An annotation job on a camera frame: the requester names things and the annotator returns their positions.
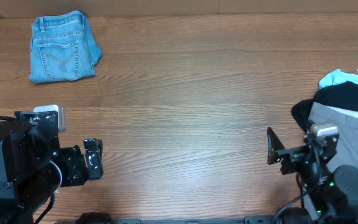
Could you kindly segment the light blue denim jeans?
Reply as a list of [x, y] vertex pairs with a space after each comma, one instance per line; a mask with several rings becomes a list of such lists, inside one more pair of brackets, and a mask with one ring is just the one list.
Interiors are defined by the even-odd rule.
[[38, 17], [32, 24], [29, 78], [40, 84], [93, 77], [102, 54], [82, 12]]

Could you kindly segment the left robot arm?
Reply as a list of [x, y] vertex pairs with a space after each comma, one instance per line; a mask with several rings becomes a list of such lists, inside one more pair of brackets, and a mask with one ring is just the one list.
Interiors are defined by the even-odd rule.
[[0, 223], [39, 223], [62, 187], [102, 178], [103, 142], [61, 147], [63, 108], [0, 116]]

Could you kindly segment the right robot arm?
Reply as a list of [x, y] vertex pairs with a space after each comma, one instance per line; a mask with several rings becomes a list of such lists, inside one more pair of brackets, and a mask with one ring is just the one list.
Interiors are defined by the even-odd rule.
[[272, 128], [267, 128], [267, 138], [267, 163], [280, 163], [283, 175], [296, 174], [301, 189], [298, 198], [308, 196], [318, 216], [313, 220], [307, 209], [293, 207], [292, 200], [272, 217], [271, 223], [358, 223], [358, 168], [341, 165], [330, 171], [327, 167], [337, 153], [337, 126], [314, 123], [302, 146], [291, 149], [285, 149]]

